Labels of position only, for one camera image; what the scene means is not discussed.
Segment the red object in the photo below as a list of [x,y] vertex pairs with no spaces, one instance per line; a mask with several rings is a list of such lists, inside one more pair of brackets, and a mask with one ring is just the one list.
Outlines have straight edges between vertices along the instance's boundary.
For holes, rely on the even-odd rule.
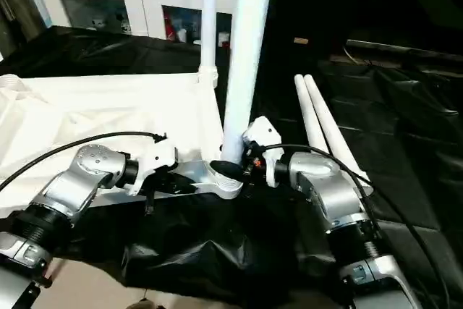
[[169,41],[177,41],[177,35],[175,33],[174,26],[172,25],[169,14],[164,12],[164,25],[166,27],[166,38]]

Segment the white tube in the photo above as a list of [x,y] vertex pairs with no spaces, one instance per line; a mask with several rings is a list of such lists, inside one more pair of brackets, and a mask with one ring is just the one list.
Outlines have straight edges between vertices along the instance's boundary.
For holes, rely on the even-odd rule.
[[216,2],[203,0],[200,68],[203,71],[216,71]]
[[334,118],[331,115],[323,96],[318,90],[317,84],[315,83],[312,75],[305,75],[304,81],[332,154],[343,161],[344,164],[346,164],[353,172],[368,179],[367,174],[360,170],[357,161],[355,161],[352,152],[350,152],[349,146],[342,136],[338,125],[334,121]]
[[233,51],[221,156],[224,161],[241,162],[244,150],[242,136],[249,125],[267,8],[268,0],[238,0],[231,36]]
[[317,113],[313,108],[312,100],[310,99],[307,86],[305,85],[302,75],[294,76],[294,83],[296,84],[297,97],[301,105],[302,118],[304,119],[305,132],[310,146],[319,148],[328,152],[325,137],[320,127],[320,122],[317,118]]

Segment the black fabric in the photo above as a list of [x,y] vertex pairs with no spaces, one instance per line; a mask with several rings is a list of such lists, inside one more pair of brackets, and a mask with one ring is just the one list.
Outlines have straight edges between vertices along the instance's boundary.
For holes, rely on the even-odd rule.
[[[258,81],[252,115],[269,117],[284,142],[304,143],[294,75],[277,63],[273,74]],[[55,27],[1,63],[0,75],[195,72],[198,65],[195,46]],[[223,113],[227,52],[218,51],[217,65]],[[360,166],[417,227],[438,260],[454,307],[463,308],[462,83],[332,63],[312,73]],[[376,194],[371,199],[407,269],[440,295],[417,243]],[[157,200],[152,216],[144,216],[143,203],[92,208],[71,239],[61,257],[102,268],[125,286],[254,308],[286,302],[291,289],[338,294],[334,260],[310,204],[285,186],[248,186],[234,200],[213,194]]]

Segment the floor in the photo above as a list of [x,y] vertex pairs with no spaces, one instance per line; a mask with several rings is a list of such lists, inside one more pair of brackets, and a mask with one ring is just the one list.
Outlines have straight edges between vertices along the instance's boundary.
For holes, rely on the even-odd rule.
[[[128,289],[104,271],[84,263],[54,260],[49,275],[55,280],[44,289],[33,309],[126,309],[139,302],[143,289]],[[146,298],[165,309],[239,309],[238,307],[172,293],[147,291]],[[339,308],[327,297],[314,292],[294,293],[294,302],[280,309]]]

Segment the silver robot arm segment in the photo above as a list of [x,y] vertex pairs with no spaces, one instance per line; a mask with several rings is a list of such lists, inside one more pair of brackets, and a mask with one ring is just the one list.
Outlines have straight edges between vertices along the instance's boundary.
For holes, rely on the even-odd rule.
[[291,186],[309,195],[317,207],[339,276],[354,292],[354,307],[381,308],[383,301],[392,305],[386,308],[421,308],[339,166],[318,154],[299,152],[292,155],[288,174]]
[[125,187],[127,194],[134,195],[157,168],[169,169],[177,163],[177,151],[168,140],[155,143],[146,153],[136,161],[102,145],[84,146],[68,170],[57,174],[24,211],[10,215],[10,227],[0,232],[1,309],[30,308],[40,294],[39,286],[51,286],[44,275],[53,254],[98,189]]

